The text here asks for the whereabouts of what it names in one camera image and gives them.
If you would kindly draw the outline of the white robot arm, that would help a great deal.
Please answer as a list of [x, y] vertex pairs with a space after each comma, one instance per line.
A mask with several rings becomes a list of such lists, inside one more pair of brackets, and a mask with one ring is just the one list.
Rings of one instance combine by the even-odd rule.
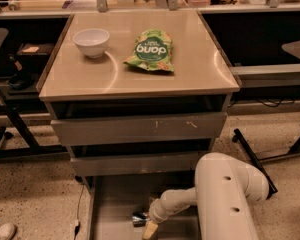
[[167, 190], [151, 203], [142, 240], [153, 240], [160, 223], [191, 206], [197, 207], [202, 240], [259, 240], [248, 203], [264, 201], [268, 194], [268, 180], [259, 169], [208, 153], [196, 165], [192, 188]]

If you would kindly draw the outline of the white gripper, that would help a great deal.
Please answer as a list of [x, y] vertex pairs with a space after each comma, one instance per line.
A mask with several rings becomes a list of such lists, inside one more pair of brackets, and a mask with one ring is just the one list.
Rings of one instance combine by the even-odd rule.
[[149, 217], [152, 221], [146, 223], [142, 240], [157, 240], [158, 239], [158, 224], [168, 219], [168, 213], [164, 209], [159, 199], [155, 199], [149, 208]]

